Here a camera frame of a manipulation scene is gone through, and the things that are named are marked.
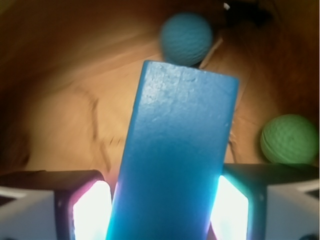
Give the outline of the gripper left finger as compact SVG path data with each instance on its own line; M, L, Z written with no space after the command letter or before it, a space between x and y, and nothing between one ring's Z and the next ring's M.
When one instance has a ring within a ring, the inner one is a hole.
M2 240L104 240L111 210L111 189L98 170L0 177Z

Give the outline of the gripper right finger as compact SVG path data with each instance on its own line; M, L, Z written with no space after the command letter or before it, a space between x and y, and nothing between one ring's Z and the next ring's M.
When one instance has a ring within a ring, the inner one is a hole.
M219 178L211 240L317 240L320 170L307 164L227 163Z

